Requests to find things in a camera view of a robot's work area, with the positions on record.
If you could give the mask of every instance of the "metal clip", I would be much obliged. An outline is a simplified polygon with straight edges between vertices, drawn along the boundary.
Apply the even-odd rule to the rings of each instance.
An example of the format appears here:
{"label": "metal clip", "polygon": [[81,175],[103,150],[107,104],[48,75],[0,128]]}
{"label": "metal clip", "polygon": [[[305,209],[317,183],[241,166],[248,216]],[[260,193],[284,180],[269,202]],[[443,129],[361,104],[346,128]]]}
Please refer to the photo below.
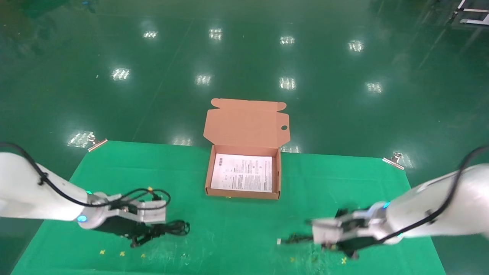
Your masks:
{"label": "metal clip", "polygon": [[97,149],[98,147],[102,146],[103,144],[105,144],[108,140],[105,138],[101,141],[98,141],[96,138],[95,138],[95,135],[90,135],[89,136],[89,142],[93,143],[93,146],[89,148],[89,152],[92,152],[93,150]]}
{"label": "metal clip", "polygon": [[404,167],[399,164],[399,160],[401,158],[402,158],[402,154],[399,152],[395,152],[394,155],[392,156],[392,158],[390,158],[390,159],[383,158],[382,160],[385,163],[388,163],[388,164],[390,164],[390,165],[392,165],[398,169],[404,170]]}

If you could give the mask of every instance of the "epoxy floor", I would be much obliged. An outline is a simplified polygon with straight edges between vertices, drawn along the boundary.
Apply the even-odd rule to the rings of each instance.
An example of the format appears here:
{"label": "epoxy floor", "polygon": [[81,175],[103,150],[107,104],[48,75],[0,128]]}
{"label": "epoxy floor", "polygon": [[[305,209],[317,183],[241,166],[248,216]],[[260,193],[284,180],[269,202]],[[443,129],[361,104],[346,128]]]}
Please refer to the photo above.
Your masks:
{"label": "epoxy floor", "polygon": [[[0,139],[69,179],[85,132],[210,146],[202,132],[212,98],[284,101],[284,151],[399,151],[418,185],[489,140],[489,32],[458,23],[480,14],[447,22],[457,5],[0,0]],[[38,225],[0,219],[0,273]],[[483,237],[433,239],[447,274],[489,270]]]}

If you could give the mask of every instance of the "white metal frame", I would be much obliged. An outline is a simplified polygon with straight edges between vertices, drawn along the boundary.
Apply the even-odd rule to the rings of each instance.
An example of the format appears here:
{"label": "white metal frame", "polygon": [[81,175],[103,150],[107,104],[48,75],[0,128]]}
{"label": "white metal frame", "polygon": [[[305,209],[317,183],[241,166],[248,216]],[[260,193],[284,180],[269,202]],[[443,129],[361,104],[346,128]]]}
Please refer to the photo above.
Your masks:
{"label": "white metal frame", "polygon": [[486,17],[483,20],[472,20],[472,19],[462,19],[460,23],[466,24],[478,24],[478,25],[489,25],[489,10],[479,10],[479,9],[463,9],[462,5],[464,5],[466,0],[462,0],[457,7],[457,10],[453,12],[453,18],[455,18],[459,11],[468,11],[468,12],[482,12],[487,13]]}

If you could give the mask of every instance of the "cable connector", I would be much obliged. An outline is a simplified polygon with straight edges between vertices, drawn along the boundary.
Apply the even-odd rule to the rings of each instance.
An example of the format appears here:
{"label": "cable connector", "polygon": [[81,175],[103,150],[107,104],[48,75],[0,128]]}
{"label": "cable connector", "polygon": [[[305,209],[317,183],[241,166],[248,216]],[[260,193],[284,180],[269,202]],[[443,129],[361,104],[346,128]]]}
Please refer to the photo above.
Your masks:
{"label": "cable connector", "polygon": [[37,183],[37,185],[43,186],[43,184],[47,182],[47,177],[48,174],[46,172],[43,172],[43,175],[39,178],[39,182]]}

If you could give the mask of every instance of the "instruction sheet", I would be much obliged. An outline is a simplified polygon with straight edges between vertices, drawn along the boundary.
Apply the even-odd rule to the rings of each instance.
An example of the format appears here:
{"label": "instruction sheet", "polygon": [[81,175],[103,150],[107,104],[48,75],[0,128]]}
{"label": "instruction sheet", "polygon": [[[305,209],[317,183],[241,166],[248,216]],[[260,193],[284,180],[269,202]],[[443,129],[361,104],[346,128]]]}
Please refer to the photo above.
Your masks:
{"label": "instruction sheet", "polygon": [[272,192],[272,157],[216,154],[211,188]]}

